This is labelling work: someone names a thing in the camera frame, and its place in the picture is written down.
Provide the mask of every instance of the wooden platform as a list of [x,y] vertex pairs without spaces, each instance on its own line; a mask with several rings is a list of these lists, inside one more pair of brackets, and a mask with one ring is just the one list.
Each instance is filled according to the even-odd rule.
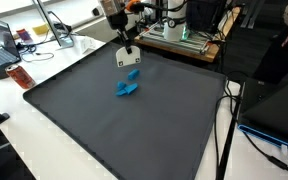
[[[233,9],[233,13],[232,15],[228,18],[228,20],[226,21],[224,27],[223,27],[223,34],[226,37],[228,35],[228,33],[230,32],[230,30],[233,27],[233,24],[236,21],[237,16],[240,13],[240,8],[234,8]],[[207,62],[213,62],[214,59],[216,58],[218,52],[219,52],[219,47],[215,44],[210,45],[209,49],[206,51],[206,53],[204,55],[200,54],[200,53],[193,53],[191,51],[187,51],[183,48],[175,48],[175,47],[171,47],[171,46],[167,46],[165,44],[161,44],[158,41],[156,42],[152,42],[152,41],[146,41],[145,39],[142,39],[140,36],[137,36],[135,38],[135,42],[141,45],[145,45],[145,46],[151,46],[154,48],[158,48],[158,49],[163,49],[165,51],[169,51],[169,52],[173,52],[173,53],[177,53],[177,54],[181,54],[184,56],[188,56],[191,58],[195,58],[195,59],[199,59],[202,61],[207,61]]]

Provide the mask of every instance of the person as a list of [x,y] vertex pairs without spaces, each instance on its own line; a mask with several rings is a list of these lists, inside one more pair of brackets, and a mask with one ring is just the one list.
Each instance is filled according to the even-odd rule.
[[288,74],[288,5],[285,8],[283,18],[287,26],[265,53],[252,76],[254,79],[278,84]]

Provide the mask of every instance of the white desk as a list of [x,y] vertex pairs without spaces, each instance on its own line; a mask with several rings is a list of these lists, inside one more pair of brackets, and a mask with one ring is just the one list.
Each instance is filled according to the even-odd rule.
[[[276,146],[249,136],[265,153],[282,160],[281,151]],[[231,151],[226,167],[225,180],[288,180],[288,172],[269,162],[258,152],[245,135],[235,128]]]
[[[97,41],[97,48],[103,44]],[[63,49],[56,51],[54,58],[49,61],[21,62],[20,65],[37,83],[40,83],[85,56],[79,55],[77,52],[74,48]],[[233,94],[237,94],[239,88],[238,84],[230,83]],[[36,179],[116,179],[65,132],[24,101],[22,97],[24,92],[25,90],[21,89],[12,79],[0,80],[0,113],[6,112],[11,116],[0,125],[0,129]],[[230,122],[229,100],[225,99],[222,101],[218,113],[220,156]],[[214,180],[215,159],[214,133],[212,132],[196,180]]]

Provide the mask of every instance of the gray work surface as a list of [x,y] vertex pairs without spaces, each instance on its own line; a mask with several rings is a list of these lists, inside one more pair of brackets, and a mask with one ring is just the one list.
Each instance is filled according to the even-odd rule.
[[[224,77],[147,52],[142,63],[118,68],[117,48],[105,45],[24,99],[119,179],[194,179]],[[135,68],[139,77],[127,80]],[[139,87],[118,97],[118,81]]]

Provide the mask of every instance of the red can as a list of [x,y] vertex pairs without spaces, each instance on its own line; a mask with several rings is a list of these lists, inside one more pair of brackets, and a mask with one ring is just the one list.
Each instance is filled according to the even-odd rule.
[[35,85],[35,81],[20,65],[12,64],[6,67],[5,71],[23,89],[29,89]]

